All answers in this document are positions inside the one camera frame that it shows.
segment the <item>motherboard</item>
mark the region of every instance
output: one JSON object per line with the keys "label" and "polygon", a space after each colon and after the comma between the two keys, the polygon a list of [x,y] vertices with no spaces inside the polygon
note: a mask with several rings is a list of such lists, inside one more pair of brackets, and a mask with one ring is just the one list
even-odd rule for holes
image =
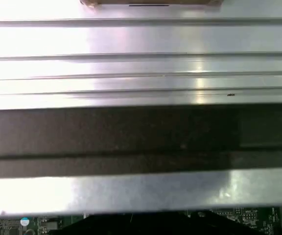
{"label": "motherboard", "polygon": [[274,228],[281,226],[280,209],[277,207],[217,208],[211,211],[267,235],[273,235]]}
{"label": "motherboard", "polygon": [[[217,208],[211,211],[267,235],[274,235],[274,228],[281,224],[280,210],[276,207]],[[51,231],[67,227],[85,217],[86,215],[81,214],[0,219],[0,235],[50,235]]]}

